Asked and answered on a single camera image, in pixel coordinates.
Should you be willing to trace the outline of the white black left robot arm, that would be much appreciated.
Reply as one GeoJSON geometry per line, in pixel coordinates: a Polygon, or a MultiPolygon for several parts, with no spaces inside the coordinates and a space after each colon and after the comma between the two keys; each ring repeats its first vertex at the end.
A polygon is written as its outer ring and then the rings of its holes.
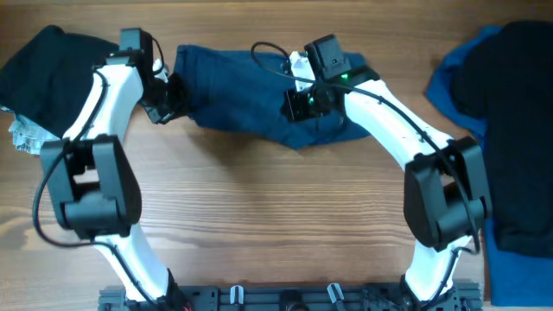
{"type": "Polygon", "coordinates": [[[61,140],[42,145],[43,177],[32,206],[42,240],[104,255],[124,283],[129,310],[192,307],[139,224],[142,195],[122,144],[136,105],[153,124],[188,113],[181,79],[153,56],[160,49],[140,28],[121,30],[118,51],[93,67],[92,89],[75,122],[61,140]]]}

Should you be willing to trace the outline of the dark blue denim shorts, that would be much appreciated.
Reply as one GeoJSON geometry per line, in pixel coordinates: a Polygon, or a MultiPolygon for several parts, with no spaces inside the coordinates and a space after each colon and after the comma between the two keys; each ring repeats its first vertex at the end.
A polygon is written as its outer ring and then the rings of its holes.
{"type": "Polygon", "coordinates": [[[291,149],[370,136],[337,111],[289,122],[281,107],[284,92],[295,82],[263,70],[245,50],[180,45],[174,73],[187,92],[184,106],[175,115],[189,117],[200,127],[262,136],[291,149]]]}

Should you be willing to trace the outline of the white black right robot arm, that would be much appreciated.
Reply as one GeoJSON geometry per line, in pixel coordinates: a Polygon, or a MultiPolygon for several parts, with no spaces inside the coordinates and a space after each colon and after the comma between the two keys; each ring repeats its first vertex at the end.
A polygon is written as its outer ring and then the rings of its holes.
{"type": "Polygon", "coordinates": [[[295,87],[286,91],[292,122],[334,111],[368,131],[404,172],[404,219],[416,239],[403,276],[405,307],[428,310],[445,301],[461,253],[480,252],[480,229],[492,202],[480,146],[454,139],[412,112],[367,65],[355,65],[335,35],[284,55],[295,87]]]}

